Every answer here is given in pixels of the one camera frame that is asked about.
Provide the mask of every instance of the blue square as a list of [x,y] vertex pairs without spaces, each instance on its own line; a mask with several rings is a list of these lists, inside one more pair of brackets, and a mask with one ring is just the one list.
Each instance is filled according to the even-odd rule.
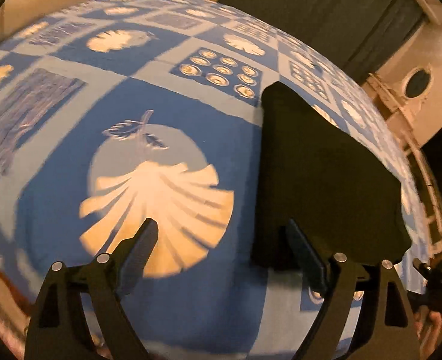
[[[267,271],[249,262],[261,128],[239,117],[144,81],[126,79],[66,132],[23,189],[15,244],[42,273],[52,261],[62,260],[67,266],[91,261],[79,236],[99,216],[93,213],[80,219],[79,207],[90,196],[90,172],[99,158],[95,156],[106,144],[119,150],[131,142],[113,140],[103,131],[124,120],[139,121],[147,109],[154,111],[148,126],[162,129],[158,137],[169,142],[166,151],[159,151],[158,162],[187,164],[189,171],[211,164],[219,180],[213,187],[234,191],[234,206],[223,237],[206,258],[178,274],[141,279],[123,299],[123,308],[141,339],[210,353],[248,352],[258,336]],[[118,158],[108,155],[102,162],[107,166],[104,170],[109,175],[123,173],[126,163],[134,161],[136,167],[143,162],[146,157],[139,154],[127,149]]]
[[0,173],[15,152],[85,83],[37,68],[0,101]]
[[18,31],[16,35],[13,35],[2,42],[0,44],[0,50],[11,51],[15,49],[18,44],[28,39],[33,39],[39,36],[39,34],[42,32],[49,31],[50,27],[58,23],[60,20],[62,20],[62,18],[45,16],[42,20],[38,20],[37,22],[27,26],[21,31]]
[[[105,40],[110,37],[117,40],[114,43]],[[76,39],[53,55],[129,76],[186,38],[185,35],[157,27],[119,22],[100,28],[98,33]],[[112,44],[121,49],[113,49]]]
[[0,60],[0,89],[37,60],[39,60],[38,56],[16,54],[15,52],[10,52],[3,57]]
[[129,7],[120,4],[115,7],[98,9],[81,15],[81,17],[86,17],[87,19],[121,20],[127,17],[145,15],[154,10],[155,8]]
[[201,48],[170,73],[210,85],[255,107],[259,104],[263,72],[220,52]]
[[202,21],[200,20],[192,19],[186,16],[176,15],[169,12],[160,12],[158,15],[153,15],[145,18],[145,20],[151,23],[161,24],[163,26],[170,26],[173,28],[177,28],[179,30],[189,30],[202,23]]
[[196,38],[222,45],[241,56],[278,71],[278,52],[247,35],[241,35],[224,27],[215,27],[197,35]]

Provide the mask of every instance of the printed pattern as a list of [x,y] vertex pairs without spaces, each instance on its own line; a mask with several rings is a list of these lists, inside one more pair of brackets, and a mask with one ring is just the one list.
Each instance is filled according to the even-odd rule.
[[141,339],[170,360],[291,357],[322,299],[299,278],[280,286],[247,264],[260,97],[275,80],[401,181],[413,245],[396,269],[423,292],[411,265],[428,258],[421,203],[369,98],[309,46],[206,0],[90,0],[0,44],[3,270],[34,300],[53,260],[87,263],[151,216],[161,241],[123,305]]
[[208,49],[199,49],[171,70],[172,74],[210,85],[255,107],[262,71]]
[[15,150],[26,141],[28,133],[38,130],[43,118],[82,85],[81,80],[37,69],[6,97],[0,104],[0,169],[3,173],[7,173]]

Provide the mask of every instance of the square panel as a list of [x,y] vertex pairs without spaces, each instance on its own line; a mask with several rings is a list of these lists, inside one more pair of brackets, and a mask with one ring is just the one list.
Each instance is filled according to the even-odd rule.
[[14,153],[85,83],[37,68],[0,102],[0,173]]
[[170,71],[257,106],[263,72],[220,52],[200,48]]
[[112,20],[84,19],[83,17],[66,19],[37,32],[18,44],[13,51],[30,56],[43,56],[56,52],[73,40],[111,23],[113,23]]
[[49,16],[61,18],[68,16],[81,16],[94,10],[105,9],[113,6],[115,6],[115,3],[112,2],[89,0],[77,5],[71,5],[68,8],[61,9],[59,12],[52,13]]
[[157,15],[151,15],[146,17],[146,21],[149,23],[161,24],[163,26],[174,27],[179,30],[189,30],[200,24],[199,20],[192,19],[191,17],[176,15],[169,12],[160,12]]
[[155,11],[147,15],[130,17],[124,21],[155,26],[187,36],[195,36],[216,26],[216,24],[209,21],[171,11]]
[[11,81],[28,69],[39,57],[10,52],[0,59],[0,90],[9,88]]
[[34,39],[35,37],[37,37],[41,31],[49,31],[49,28],[51,26],[55,27],[55,24],[59,23],[61,19],[61,17],[46,16],[41,20],[38,20],[36,23],[25,27],[24,29],[18,31],[12,37],[0,43],[0,50],[11,51],[15,49],[15,47],[20,43],[29,41],[30,39]]
[[197,35],[196,38],[235,50],[238,54],[246,56],[274,71],[278,70],[278,52],[249,36],[242,36],[227,28],[217,27]]
[[241,33],[242,35],[247,35],[253,39],[260,41],[261,43],[272,47],[273,49],[278,49],[278,41],[273,34],[259,27],[258,25],[250,22],[240,23],[238,21],[230,21],[223,25],[223,27],[229,28],[230,30]]
[[53,55],[129,76],[186,38],[157,27],[118,22],[77,39]]

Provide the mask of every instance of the circle design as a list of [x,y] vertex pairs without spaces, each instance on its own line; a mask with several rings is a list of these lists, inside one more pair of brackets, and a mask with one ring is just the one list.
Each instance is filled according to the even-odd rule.
[[206,75],[206,80],[219,86],[228,86],[229,84],[229,81],[227,79],[214,73],[208,73]]
[[193,66],[192,64],[182,64],[179,67],[181,73],[186,74],[187,76],[200,76],[201,70],[197,66]]
[[365,294],[364,291],[355,291],[353,295],[354,300],[361,300],[363,298],[363,295]]
[[216,53],[211,50],[201,50],[199,52],[199,55],[209,59],[216,58]]
[[54,272],[60,271],[61,268],[62,268],[62,263],[61,263],[61,261],[56,261],[54,264],[51,265],[51,269],[52,269]]
[[393,263],[392,263],[390,260],[388,260],[388,259],[384,259],[384,260],[381,262],[381,265],[382,265],[384,268],[386,268],[386,269],[391,269],[391,268],[393,268]]
[[232,74],[232,70],[229,69],[229,67],[223,66],[221,64],[214,65],[213,69],[222,74]]
[[339,263],[345,263],[346,261],[348,261],[348,258],[346,257],[346,255],[342,252],[337,252],[335,253],[335,260]]
[[251,77],[247,76],[246,74],[240,73],[238,74],[238,78],[244,82],[246,85],[256,85],[256,81],[254,81]]
[[292,75],[295,79],[297,79],[298,81],[301,81],[302,83],[304,83],[304,78],[302,76],[300,76],[297,73],[293,73]]
[[251,88],[248,88],[247,86],[244,86],[242,84],[235,85],[235,91],[240,96],[245,97],[247,99],[252,99],[254,98],[255,95],[254,91]]
[[211,64],[210,61],[208,61],[207,59],[201,58],[199,56],[192,56],[189,59],[191,60],[191,62],[193,62],[197,65],[201,65],[201,66],[209,66]]
[[238,63],[234,60],[234,59],[232,59],[232,58],[228,58],[228,57],[221,57],[220,59],[219,59],[222,63],[224,63],[225,65],[228,65],[228,66],[232,66],[232,67],[236,67],[236,66],[238,66]]
[[96,261],[100,264],[105,264],[109,261],[109,254],[103,253],[96,257]]
[[243,71],[244,74],[247,74],[248,76],[251,76],[251,77],[257,77],[258,76],[258,72],[256,70],[254,70],[250,66],[243,66],[241,68],[241,70]]
[[314,304],[318,305],[323,303],[324,298],[321,296],[319,292],[313,291],[311,288],[309,288],[308,293],[309,293],[309,298]]

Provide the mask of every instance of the scallop shell design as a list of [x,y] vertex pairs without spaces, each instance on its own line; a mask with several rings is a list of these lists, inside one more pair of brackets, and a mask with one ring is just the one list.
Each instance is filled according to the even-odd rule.
[[241,36],[225,34],[224,41],[231,47],[234,47],[237,50],[244,50],[248,54],[253,54],[255,56],[263,56],[266,54],[263,49]]
[[335,120],[324,110],[321,109],[320,107],[318,107],[318,105],[313,105],[313,108],[316,112],[318,112],[318,114],[320,114],[322,117],[324,117],[328,122],[330,122],[333,126],[338,127],[337,123],[335,122]]
[[359,112],[347,101],[343,100],[343,107],[347,111],[347,113],[353,118],[353,120],[362,128],[366,127],[366,123],[359,114]]
[[79,216],[112,206],[79,239],[94,256],[121,221],[107,248],[112,253],[123,239],[133,237],[146,218],[152,218],[158,223],[159,237],[143,276],[177,274],[204,259],[226,231],[235,195],[213,188],[218,183],[213,165],[189,172],[185,163],[162,166],[152,161],[119,177],[99,177],[96,190],[102,194],[84,200]]
[[208,12],[201,11],[199,9],[187,9],[186,13],[189,13],[190,15],[197,16],[197,17],[215,17],[215,15],[212,15]]
[[132,7],[113,7],[104,9],[106,15],[129,15],[136,11],[138,11],[138,8]]

